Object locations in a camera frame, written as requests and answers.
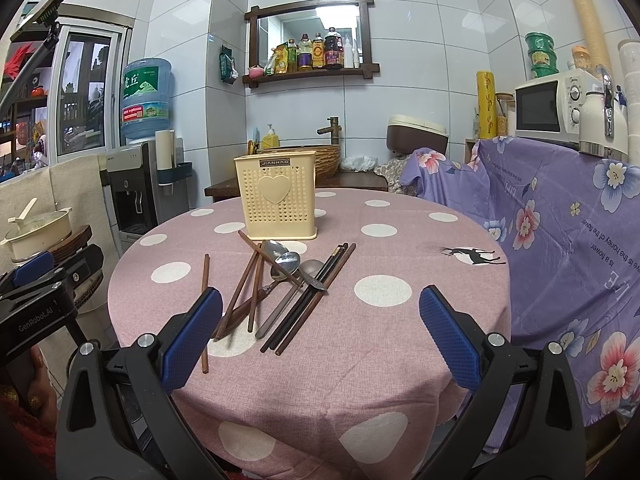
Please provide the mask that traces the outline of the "water dispenser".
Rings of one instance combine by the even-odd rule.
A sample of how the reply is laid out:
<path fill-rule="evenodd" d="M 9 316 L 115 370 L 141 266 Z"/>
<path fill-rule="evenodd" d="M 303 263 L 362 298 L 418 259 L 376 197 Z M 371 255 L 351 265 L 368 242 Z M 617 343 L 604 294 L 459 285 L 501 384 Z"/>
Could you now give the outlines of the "water dispenser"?
<path fill-rule="evenodd" d="M 101 179 L 111 190 L 122 254 L 152 229 L 190 209 L 191 177 L 192 164 L 182 156 L 174 168 L 158 168 L 152 140 L 106 154 Z"/>

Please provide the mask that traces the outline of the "pink polka dot tablecloth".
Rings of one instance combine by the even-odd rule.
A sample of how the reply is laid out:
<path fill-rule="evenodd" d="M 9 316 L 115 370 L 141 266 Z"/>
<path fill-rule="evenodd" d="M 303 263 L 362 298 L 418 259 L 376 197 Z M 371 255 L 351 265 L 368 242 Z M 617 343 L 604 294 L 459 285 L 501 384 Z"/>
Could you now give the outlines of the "pink polka dot tablecloth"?
<path fill-rule="evenodd" d="M 282 353 L 242 323 L 174 398 L 215 454 L 265 479 L 409 479 L 465 393 L 419 314 L 435 285 L 488 332 L 510 333 L 506 255 L 473 220 L 405 195 L 320 191 L 305 260 L 355 246 Z"/>

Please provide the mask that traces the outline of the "purple floral cloth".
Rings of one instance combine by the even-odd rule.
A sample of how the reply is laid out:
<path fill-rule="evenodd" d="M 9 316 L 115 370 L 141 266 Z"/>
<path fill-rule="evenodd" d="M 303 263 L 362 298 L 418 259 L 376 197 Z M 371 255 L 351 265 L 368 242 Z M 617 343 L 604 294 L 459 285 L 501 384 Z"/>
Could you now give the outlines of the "purple floral cloth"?
<path fill-rule="evenodd" d="M 557 341 L 593 425 L 639 403 L 639 170 L 535 140 L 476 142 L 466 164 L 420 148 L 401 174 L 501 246 L 512 337 Z"/>

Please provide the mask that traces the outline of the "blue water jug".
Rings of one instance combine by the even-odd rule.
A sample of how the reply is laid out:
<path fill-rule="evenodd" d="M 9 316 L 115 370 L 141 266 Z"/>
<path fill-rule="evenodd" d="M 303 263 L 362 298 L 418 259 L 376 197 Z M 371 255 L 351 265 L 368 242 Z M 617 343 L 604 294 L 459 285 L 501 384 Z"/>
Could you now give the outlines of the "blue water jug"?
<path fill-rule="evenodd" d="M 164 58 L 140 58 L 122 75 L 120 135 L 126 143 L 154 138 L 170 125 L 170 98 L 174 88 L 171 64 Z"/>

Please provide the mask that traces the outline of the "cream plastic utensil holder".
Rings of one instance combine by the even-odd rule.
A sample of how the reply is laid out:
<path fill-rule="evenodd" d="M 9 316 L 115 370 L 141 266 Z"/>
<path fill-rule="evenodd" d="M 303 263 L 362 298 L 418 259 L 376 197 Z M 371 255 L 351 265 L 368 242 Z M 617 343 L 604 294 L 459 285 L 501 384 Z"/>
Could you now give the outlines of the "cream plastic utensil holder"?
<path fill-rule="evenodd" d="M 313 240 L 314 152 L 264 153 L 234 160 L 251 240 Z"/>

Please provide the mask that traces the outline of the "yellow soap dispenser bottle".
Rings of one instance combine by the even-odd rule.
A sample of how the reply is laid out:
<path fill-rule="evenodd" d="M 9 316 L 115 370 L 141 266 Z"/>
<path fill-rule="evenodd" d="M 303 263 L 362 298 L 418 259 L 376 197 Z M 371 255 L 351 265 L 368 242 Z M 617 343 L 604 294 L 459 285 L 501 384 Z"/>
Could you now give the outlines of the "yellow soap dispenser bottle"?
<path fill-rule="evenodd" d="M 262 143 L 260 147 L 263 151 L 275 150 L 276 148 L 280 148 L 280 138 L 277 133 L 274 131 L 273 126 L 271 124 L 268 125 L 268 132 L 262 138 Z"/>

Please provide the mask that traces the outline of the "green hanging packet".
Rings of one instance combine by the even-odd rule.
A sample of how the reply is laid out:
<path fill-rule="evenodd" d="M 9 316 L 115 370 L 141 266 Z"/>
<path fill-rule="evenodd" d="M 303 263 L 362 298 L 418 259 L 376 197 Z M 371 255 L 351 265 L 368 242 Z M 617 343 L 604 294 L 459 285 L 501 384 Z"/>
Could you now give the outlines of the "green hanging packet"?
<path fill-rule="evenodd" d="M 225 84 L 234 84 L 238 80 L 239 73 L 235 67 L 235 59 L 231 48 L 220 47 L 218 56 L 220 80 Z"/>

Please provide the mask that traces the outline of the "brown white rice cooker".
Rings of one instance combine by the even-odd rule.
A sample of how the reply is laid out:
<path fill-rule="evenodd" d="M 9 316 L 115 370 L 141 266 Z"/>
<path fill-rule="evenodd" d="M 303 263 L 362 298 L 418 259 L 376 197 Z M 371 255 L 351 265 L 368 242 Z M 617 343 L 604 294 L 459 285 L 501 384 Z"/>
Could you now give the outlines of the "brown white rice cooker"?
<path fill-rule="evenodd" d="M 387 124 L 386 148 L 399 155 L 410 155 L 419 148 L 445 154 L 448 145 L 446 128 L 434 122 L 393 115 Z"/>

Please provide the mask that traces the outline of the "white microwave oven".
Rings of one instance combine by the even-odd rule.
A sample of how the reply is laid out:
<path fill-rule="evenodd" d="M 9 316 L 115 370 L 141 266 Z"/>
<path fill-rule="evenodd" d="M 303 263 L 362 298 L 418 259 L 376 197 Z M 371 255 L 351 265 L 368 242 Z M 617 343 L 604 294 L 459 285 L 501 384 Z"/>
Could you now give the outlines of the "white microwave oven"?
<path fill-rule="evenodd" d="M 602 82 L 585 70 L 566 70 L 532 79 L 515 89 L 515 135 L 559 144 L 577 144 L 587 93 Z"/>

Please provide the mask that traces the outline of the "yellow roll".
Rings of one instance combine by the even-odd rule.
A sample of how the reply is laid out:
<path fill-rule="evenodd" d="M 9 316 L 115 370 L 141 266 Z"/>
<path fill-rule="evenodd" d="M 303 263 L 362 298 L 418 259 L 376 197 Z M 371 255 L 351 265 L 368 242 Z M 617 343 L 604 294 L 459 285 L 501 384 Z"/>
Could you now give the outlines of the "yellow roll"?
<path fill-rule="evenodd" d="M 488 70 L 476 73 L 478 137 L 492 139 L 497 135 L 496 89 L 494 74 Z"/>

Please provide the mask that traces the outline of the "brass faucet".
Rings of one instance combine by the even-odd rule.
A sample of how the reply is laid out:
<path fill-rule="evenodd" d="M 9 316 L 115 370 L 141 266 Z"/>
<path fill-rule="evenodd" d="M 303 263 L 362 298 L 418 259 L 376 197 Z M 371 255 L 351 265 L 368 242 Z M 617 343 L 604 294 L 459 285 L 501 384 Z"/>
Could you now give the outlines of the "brass faucet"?
<path fill-rule="evenodd" d="M 319 136 L 322 134 L 328 134 L 331 139 L 332 145 L 340 144 L 341 132 L 343 130 L 340 124 L 340 118 L 338 116 L 331 116 L 328 118 L 329 125 L 317 130 Z"/>

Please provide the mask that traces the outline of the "tan cardboard tube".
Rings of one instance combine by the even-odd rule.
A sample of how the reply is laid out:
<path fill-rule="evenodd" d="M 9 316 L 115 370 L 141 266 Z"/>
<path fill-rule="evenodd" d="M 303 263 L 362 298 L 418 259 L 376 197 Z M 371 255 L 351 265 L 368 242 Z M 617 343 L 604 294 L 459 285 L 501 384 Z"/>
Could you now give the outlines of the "tan cardboard tube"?
<path fill-rule="evenodd" d="M 608 46 L 605 42 L 602 25 L 593 0 L 573 0 L 573 3 L 582 25 L 593 67 L 602 65 L 609 73 L 612 73 Z"/>

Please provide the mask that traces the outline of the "dark soy sauce bottle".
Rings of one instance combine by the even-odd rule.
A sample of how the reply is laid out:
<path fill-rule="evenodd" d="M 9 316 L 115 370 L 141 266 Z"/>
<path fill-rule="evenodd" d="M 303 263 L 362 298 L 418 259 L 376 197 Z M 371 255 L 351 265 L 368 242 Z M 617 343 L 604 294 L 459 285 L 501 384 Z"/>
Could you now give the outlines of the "dark soy sauce bottle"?
<path fill-rule="evenodd" d="M 340 33 L 330 27 L 324 38 L 324 67 L 327 70 L 340 70 L 344 64 L 344 46 Z"/>

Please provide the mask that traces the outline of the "wooden framed mirror shelf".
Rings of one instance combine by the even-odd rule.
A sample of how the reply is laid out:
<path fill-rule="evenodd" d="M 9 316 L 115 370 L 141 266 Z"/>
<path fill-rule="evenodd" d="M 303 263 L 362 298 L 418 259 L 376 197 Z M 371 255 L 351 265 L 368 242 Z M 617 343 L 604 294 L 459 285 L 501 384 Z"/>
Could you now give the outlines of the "wooden framed mirror shelf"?
<path fill-rule="evenodd" d="M 372 58 L 370 9 L 374 0 L 303 0 L 277 6 L 252 6 L 248 24 L 247 74 L 243 82 L 256 88 L 270 81 L 360 76 L 380 72 Z M 344 64 L 324 67 L 324 38 L 330 27 L 342 36 Z"/>

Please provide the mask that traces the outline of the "window frame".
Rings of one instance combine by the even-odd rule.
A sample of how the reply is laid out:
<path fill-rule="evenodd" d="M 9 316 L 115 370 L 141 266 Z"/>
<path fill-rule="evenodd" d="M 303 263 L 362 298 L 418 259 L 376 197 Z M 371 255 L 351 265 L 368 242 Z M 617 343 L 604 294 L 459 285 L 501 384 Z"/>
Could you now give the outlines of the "window frame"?
<path fill-rule="evenodd" d="M 51 166 L 122 145 L 120 92 L 131 29 L 119 24 L 60 18 L 47 104 Z"/>

